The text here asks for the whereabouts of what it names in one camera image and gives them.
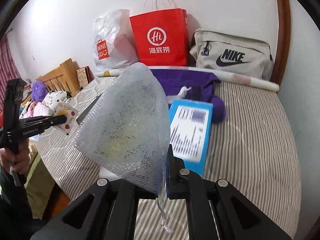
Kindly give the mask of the person's left hand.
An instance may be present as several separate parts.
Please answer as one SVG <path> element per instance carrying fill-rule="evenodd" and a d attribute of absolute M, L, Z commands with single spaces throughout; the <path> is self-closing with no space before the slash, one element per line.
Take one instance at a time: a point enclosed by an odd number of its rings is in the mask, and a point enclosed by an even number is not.
<path fill-rule="evenodd" d="M 27 174 L 29 170 L 29 139 L 22 140 L 18 145 L 19 153 L 13 154 L 8 148 L 1 148 L 1 166 L 9 173 L 9 163 L 14 163 L 13 170 L 19 174 Z"/>

